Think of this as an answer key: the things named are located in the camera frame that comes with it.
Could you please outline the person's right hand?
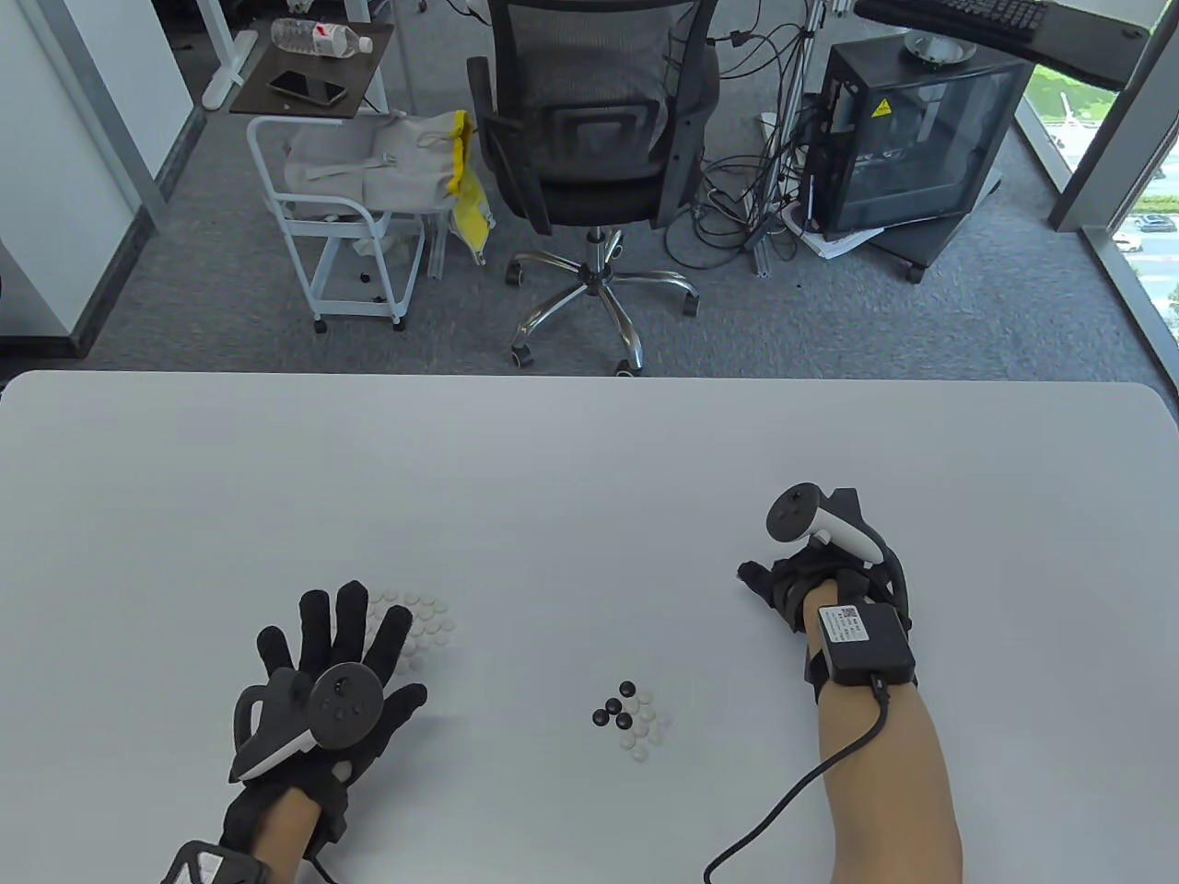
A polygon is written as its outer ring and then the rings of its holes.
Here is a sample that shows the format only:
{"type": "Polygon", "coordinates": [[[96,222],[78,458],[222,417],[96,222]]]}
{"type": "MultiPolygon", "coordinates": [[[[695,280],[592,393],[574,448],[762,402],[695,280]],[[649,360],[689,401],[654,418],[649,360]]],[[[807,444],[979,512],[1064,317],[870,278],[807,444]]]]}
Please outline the person's right hand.
{"type": "Polygon", "coordinates": [[[834,545],[812,542],[775,561],[770,568],[758,563],[740,565],[737,578],[777,611],[795,633],[805,631],[805,599],[826,581],[836,581],[843,587],[842,599],[847,603],[863,598],[893,606],[905,632],[911,631],[908,587],[895,558],[887,559],[883,565],[867,565],[834,545]]]}

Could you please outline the person's left hand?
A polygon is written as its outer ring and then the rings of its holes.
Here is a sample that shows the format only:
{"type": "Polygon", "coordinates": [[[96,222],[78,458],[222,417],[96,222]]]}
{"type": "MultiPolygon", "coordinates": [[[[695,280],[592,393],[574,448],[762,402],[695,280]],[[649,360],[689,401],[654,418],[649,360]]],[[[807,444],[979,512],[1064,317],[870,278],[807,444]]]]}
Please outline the person's left hand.
{"type": "Polygon", "coordinates": [[[282,798],[292,791],[320,809],[303,849],[316,862],[348,827],[348,791],[387,748],[391,734],[424,706],[428,691],[387,685],[408,639],[406,607],[386,611],[365,641],[369,593],[350,581],[335,594],[299,598],[299,657],[276,626],[256,645],[268,680],[241,691],[233,712],[233,761],[228,780],[241,792],[225,812],[220,845],[248,852],[282,798]]]}

